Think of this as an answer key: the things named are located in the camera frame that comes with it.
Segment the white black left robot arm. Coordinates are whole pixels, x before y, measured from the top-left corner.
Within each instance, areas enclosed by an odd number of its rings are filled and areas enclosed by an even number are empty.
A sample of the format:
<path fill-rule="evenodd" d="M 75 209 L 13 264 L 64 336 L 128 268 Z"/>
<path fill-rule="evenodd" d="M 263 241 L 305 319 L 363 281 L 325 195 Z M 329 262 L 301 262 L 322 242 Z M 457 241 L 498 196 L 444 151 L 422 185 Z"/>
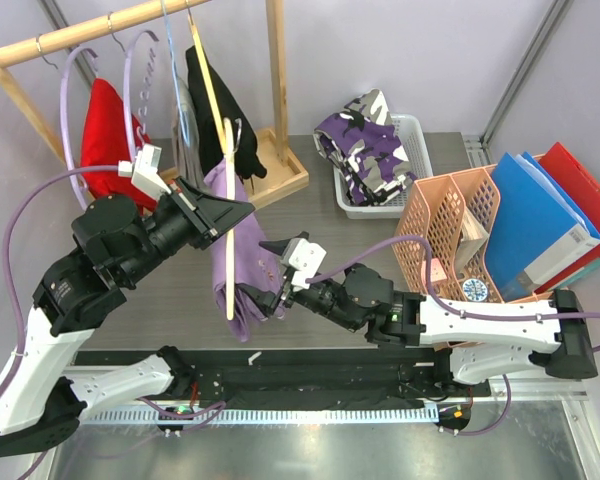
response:
<path fill-rule="evenodd" d="M 0 458 L 52 449 L 89 417 L 127 401 L 188 395 L 195 370 L 172 346 L 93 380 L 72 380 L 64 370 L 125 303 L 126 290 L 182 248 L 207 249 L 254 209 L 182 178 L 149 215 L 122 194 L 92 202 L 71 224 L 75 249 L 49 267 L 34 291 L 23 337 L 1 372 Z"/>

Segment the lilac plastic hanger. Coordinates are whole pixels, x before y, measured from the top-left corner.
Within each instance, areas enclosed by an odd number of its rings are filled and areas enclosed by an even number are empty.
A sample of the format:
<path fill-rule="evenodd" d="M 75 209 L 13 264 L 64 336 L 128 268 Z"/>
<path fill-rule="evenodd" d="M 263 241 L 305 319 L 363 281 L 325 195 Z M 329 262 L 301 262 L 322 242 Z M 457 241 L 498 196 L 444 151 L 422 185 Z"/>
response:
<path fill-rule="evenodd" d="M 112 13 L 107 15 L 107 27 L 110 36 L 120 46 L 125 54 L 123 70 L 123 126 L 126 146 L 129 152 L 129 160 L 134 162 L 139 151 L 148 142 L 147 117 L 149 110 L 149 99 L 156 63 L 156 46 L 159 42 L 157 35 L 149 29 L 141 30 L 132 41 L 124 46 L 116 37 L 112 21 Z M 134 73 L 133 61 L 135 50 L 142 38 L 149 41 L 146 53 L 146 66 L 142 71 L 142 80 L 135 87 L 132 86 L 132 74 Z"/>

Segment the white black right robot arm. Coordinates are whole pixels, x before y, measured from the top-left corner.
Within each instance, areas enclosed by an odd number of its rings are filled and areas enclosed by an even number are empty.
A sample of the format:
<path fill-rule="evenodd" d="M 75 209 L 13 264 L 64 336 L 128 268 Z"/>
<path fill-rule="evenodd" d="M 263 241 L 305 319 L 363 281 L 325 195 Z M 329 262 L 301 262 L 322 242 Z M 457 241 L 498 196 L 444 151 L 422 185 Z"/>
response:
<path fill-rule="evenodd" d="M 348 331 L 363 330 L 366 341 L 378 346 L 447 344 L 449 350 L 438 355 L 441 365 L 430 373 L 442 395 L 529 369 L 564 380 L 598 374 L 584 315 L 569 291 L 521 303 L 457 301 L 437 296 L 433 287 L 400 291 L 359 257 L 339 267 L 341 282 L 320 274 L 326 252 L 307 233 L 262 246 L 286 269 L 281 287 L 275 292 L 246 283 L 236 287 L 262 314 L 299 305 Z"/>

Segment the cream white hanger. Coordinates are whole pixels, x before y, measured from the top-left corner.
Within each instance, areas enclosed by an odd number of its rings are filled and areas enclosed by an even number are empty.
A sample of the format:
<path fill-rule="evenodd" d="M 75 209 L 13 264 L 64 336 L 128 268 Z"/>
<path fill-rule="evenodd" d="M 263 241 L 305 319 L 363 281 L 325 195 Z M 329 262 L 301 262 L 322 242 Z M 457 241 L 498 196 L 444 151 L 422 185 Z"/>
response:
<path fill-rule="evenodd" d="M 230 210 L 228 211 L 228 230 L 225 235 L 225 314 L 228 321 L 235 319 L 235 237 L 233 218 L 235 207 L 236 175 L 235 175 L 235 150 L 236 140 L 233 132 L 233 122 L 225 117 L 223 127 L 226 134 L 227 153 L 225 154 L 225 180 L 226 194 Z"/>

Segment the purple camouflage trousers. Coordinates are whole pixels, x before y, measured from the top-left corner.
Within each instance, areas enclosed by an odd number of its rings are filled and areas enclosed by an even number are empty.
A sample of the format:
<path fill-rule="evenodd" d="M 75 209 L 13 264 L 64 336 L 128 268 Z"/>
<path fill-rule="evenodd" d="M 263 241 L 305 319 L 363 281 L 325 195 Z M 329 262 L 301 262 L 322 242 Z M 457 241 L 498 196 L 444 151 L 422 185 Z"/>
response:
<path fill-rule="evenodd" d="M 380 206 L 417 179 L 384 93 L 374 88 L 329 115 L 313 132 L 318 153 L 344 180 L 357 206 Z"/>

